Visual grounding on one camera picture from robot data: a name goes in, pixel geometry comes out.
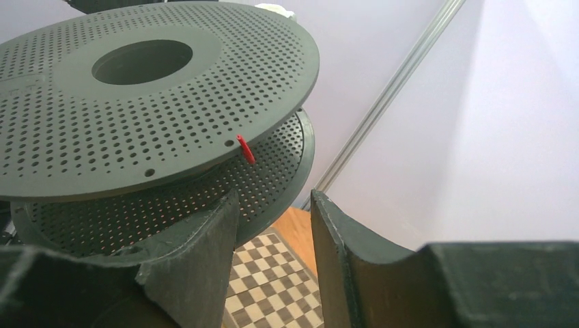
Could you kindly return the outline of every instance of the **spool center hole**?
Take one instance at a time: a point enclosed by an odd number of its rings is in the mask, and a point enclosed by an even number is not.
[[[122,46],[102,56],[92,76],[106,84],[132,85],[167,77],[185,67],[193,50],[174,40],[149,40]]]

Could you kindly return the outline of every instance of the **white wall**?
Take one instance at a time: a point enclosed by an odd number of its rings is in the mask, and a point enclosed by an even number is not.
[[[328,195],[415,249],[579,239],[578,8],[467,1]]]
[[[296,13],[320,49],[320,76],[304,104],[315,133],[301,206],[370,110],[444,0],[227,0],[275,3]]]
[[[0,0],[0,43],[81,15],[62,0]]]

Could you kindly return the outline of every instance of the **checkered board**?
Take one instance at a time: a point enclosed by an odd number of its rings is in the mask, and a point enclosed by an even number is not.
[[[273,229],[236,250],[225,312],[226,328],[324,326],[317,281]]]

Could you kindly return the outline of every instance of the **perforated disc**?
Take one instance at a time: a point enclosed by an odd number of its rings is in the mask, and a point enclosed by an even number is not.
[[[24,243],[75,256],[109,255],[205,210],[236,189],[237,244],[243,245],[294,201],[309,175],[313,149],[313,131],[300,110],[253,147],[255,165],[238,154],[180,184],[83,202],[12,203],[12,219]]]
[[[0,199],[88,200],[202,172],[284,122],[311,36],[247,5],[178,2],[67,20],[0,45]]]

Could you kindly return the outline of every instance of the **metal strip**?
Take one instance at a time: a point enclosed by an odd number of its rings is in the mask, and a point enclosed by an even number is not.
[[[350,137],[346,145],[342,148],[332,165],[328,168],[326,173],[322,176],[320,181],[316,184],[315,189],[326,192],[331,184],[336,180],[342,169],[346,166],[348,161],[352,158],[358,147],[362,144],[368,133],[372,130],[374,125],[378,122],[382,114],[388,109],[400,89],[406,84],[416,67],[422,62],[428,51],[432,48],[438,37],[452,18],[461,8],[465,0],[447,0],[442,8],[438,11],[430,25],[424,31],[418,42],[410,51],[410,54],[405,58],[404,62],[398,68],[394,77],[388,82],[388,85],[382,91],[378,99],[368,111],[354,134]],[[310,211],[310,197],[306,199],[301,207],[303,210]]]

